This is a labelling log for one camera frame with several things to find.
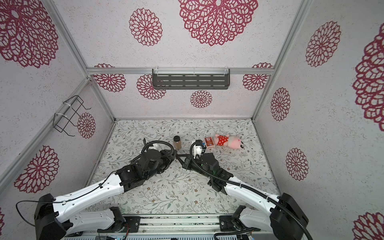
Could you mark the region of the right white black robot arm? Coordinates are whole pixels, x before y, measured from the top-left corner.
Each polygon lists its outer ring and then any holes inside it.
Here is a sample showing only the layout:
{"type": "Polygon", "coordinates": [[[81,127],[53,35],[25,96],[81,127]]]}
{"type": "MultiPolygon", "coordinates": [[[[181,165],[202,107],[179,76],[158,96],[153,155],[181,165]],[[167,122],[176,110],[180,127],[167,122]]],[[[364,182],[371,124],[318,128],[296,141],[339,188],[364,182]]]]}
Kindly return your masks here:
{"type": "Polygon", "coordinates": [[[278,240],[313,239],[307,229],[309,219],[292,196],[270,194],[244,183],[222,168],[201,142],[195,141],[188,154],[176,155],[176,159],[183,169],[209,178],[208,185],[216,192],[245,203],[231,218],[238,233],[260,230],[274,234],[278,240]]]}

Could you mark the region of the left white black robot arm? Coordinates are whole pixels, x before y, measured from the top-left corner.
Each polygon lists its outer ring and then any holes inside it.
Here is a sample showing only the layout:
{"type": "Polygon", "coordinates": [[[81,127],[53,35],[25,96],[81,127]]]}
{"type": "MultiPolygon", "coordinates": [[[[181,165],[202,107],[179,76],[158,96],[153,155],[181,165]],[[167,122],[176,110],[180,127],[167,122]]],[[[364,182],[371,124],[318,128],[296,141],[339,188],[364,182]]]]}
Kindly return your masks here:
{"type": "Polygon", "coordinates": [[[112,171],[104,180],[78,191],[54,197],[46,194],[35,201],[34,223],[38,240],[61,240],[77,232],[97,230],[114,233],[124,228],[126,219],[120,208],[105,211],[84,210],[107,198],[142,186],[151,177],[162,174],[175,160],[177,151],[165,141],[145,143],[129,165],[112,171]]]}

